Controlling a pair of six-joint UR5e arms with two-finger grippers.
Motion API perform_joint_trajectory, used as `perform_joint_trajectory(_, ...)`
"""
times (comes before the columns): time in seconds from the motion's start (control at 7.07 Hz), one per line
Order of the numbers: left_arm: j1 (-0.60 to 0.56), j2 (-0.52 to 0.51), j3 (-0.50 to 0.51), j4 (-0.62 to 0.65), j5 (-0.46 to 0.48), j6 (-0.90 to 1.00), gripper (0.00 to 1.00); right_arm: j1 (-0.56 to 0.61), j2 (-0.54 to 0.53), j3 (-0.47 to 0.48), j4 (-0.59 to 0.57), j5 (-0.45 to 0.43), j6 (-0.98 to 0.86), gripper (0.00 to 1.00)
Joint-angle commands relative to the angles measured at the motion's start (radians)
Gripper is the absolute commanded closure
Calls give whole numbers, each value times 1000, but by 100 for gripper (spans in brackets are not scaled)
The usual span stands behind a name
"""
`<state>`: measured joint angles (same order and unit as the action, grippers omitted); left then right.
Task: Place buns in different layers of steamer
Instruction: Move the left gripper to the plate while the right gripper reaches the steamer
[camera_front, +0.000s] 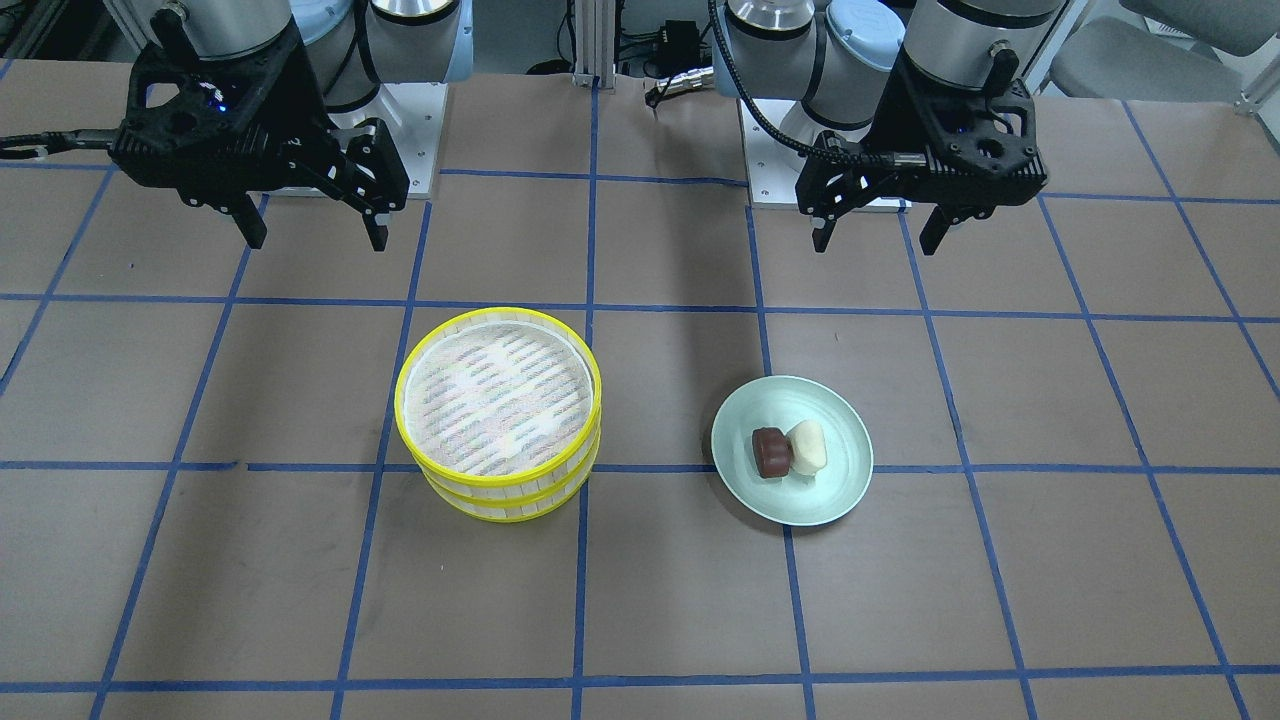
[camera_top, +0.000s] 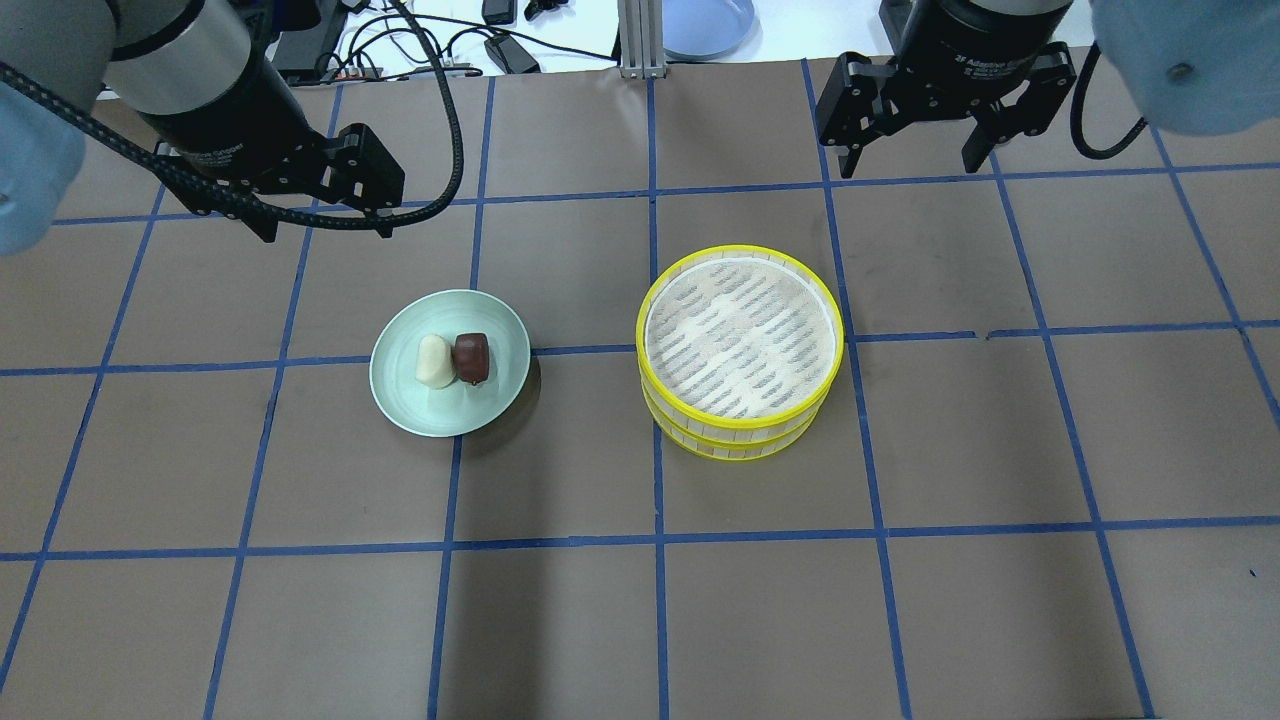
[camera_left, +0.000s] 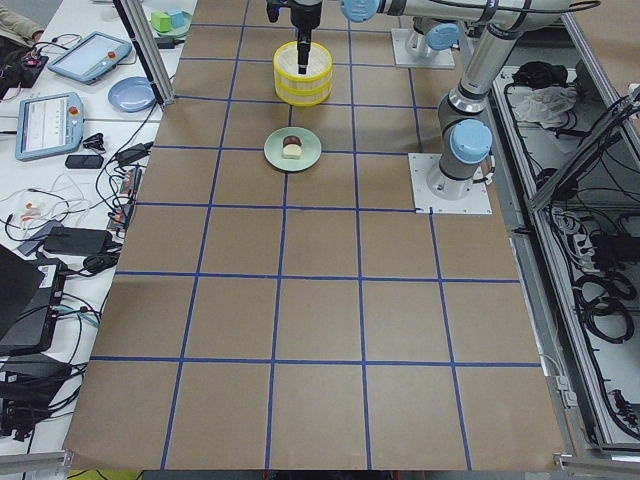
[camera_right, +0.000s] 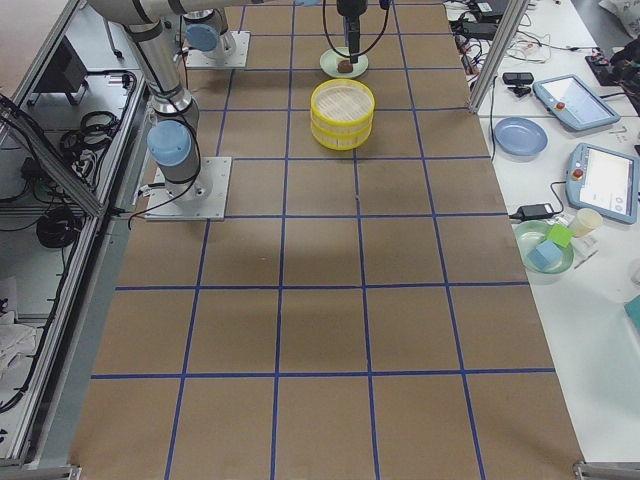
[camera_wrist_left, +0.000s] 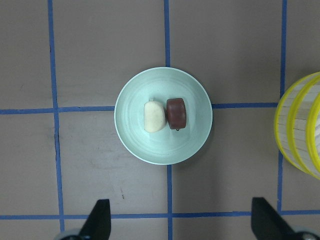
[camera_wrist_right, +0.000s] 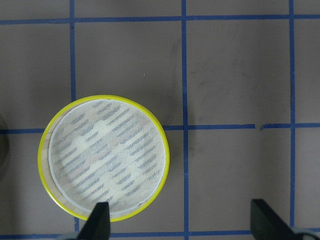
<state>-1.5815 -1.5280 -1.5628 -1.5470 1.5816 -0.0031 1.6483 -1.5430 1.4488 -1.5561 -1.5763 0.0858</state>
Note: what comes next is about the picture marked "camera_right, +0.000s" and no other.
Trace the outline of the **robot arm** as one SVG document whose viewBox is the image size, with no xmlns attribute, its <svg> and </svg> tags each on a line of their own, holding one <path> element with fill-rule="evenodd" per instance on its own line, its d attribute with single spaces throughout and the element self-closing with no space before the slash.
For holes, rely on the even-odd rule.
<svg viewBox="0 0 640 480">
<path fill-rule="evenodd" d="M 163 19 L 175 14 L 187 21 L 186 37 L 201 51 L 214 51 L 228 30 L 213 16 L 223 13 L 229 1 L 92 1 L 105 20 L 125 31 L 130 48 L 151 92 L 154 125 L 147 134 L 147 150 L 162 173 L 166 195 L 180 207 L 200 206 L 228 192 L 229 181 L 213 172 L 217 166 L 230 172 L 225 159 L 210 162 L 197 142 L 199 107 L 182 81 L 176 50 L 164 35 Z"/>
<path fill-rule="evenodd" d="M 343 18 L 344 37 L 347 54 L 339 53 L 329 38 L 326 27 L 326 2 L 323 1 L 323 30 L 330 49 L 344 61 L 357 64 L 361 52 L 360 17 L 366 13 L 367 1 L 337 1 L 337 12 Z M 236 42 L 228 32 L 228 23 L 222 9 L 209 9 L 182 16 L 185 22 L 185 38 L 192 50 L 198 50 L 205 56 L 223 61 L 236 51 Z"/>
</svg>

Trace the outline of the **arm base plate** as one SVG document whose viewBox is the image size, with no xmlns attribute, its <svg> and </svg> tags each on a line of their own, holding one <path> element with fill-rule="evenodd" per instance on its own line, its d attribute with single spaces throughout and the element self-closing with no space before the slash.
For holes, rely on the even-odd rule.
<svg viewBox="0 0 640 480">
<path fill-rule="evenodd" d="M 159 167 L 154 182 L 162 186 L 148 197 L 144 218 L 151 221 L 223 221 L 232 170 L 231 157 L 203 157 L 195 183 L 166 183 Z"/>
<path fill-rule="evenodd" d="M 190 46 L 186 66 L 192 70 L 244 69 L 250 38 L 249 31 L 228 31 L 218 39 L 214 49 L 202 50 Z"/>
</svg>

